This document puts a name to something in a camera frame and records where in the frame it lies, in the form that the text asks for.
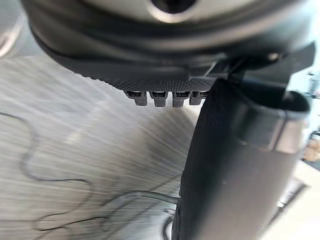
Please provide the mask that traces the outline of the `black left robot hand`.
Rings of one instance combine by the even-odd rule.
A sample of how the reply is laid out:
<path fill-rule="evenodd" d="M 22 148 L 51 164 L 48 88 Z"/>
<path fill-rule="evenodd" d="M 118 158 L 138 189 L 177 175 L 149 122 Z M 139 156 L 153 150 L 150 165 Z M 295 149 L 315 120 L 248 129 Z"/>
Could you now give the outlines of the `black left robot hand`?
<path fill-rule="evenodd" d="M 314 0 L 24 0 L 39 46 L 138 106 L 201 105 L 181 176 L 175 240 L 255 240 L 309 136 L 287 89 L 313 65 Z"/>

